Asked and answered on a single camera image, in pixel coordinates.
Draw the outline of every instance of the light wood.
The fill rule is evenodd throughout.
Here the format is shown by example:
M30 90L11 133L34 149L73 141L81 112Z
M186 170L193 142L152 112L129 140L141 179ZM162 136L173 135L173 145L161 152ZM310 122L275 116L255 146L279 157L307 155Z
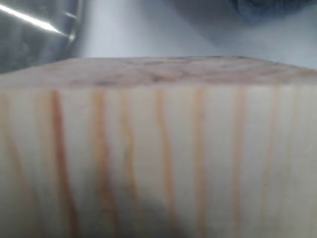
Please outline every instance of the light wood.
M0 76L0 237L317 237L317 71L77 59Z

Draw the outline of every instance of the wood surface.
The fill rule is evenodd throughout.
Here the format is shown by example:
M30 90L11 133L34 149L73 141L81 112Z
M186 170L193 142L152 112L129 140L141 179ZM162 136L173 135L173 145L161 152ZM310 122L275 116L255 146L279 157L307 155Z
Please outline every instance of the wood surface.
M0 76L0 237L317 237L317 71L77 59Z

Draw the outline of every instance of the stainless steel surface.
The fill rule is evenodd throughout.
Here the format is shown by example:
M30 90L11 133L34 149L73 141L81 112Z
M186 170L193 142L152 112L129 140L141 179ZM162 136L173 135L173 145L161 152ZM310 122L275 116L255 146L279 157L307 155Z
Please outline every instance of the stainless steel surface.
M0 0L0 73L63 58L81 10L82 0Z

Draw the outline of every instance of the wooden block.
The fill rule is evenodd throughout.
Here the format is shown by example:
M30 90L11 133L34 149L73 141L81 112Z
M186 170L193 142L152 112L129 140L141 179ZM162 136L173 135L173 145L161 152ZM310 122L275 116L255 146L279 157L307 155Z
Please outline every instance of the wooden block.
M317 71L76 59L0 76L0 236L317 237Z

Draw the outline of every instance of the dark fabric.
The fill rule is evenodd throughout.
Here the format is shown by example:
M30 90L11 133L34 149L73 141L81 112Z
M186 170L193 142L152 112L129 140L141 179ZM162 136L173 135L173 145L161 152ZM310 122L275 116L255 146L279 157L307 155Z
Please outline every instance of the dark fabric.
M259 22L267 17L283 16L299 11L317 0L227 0L247 21Z

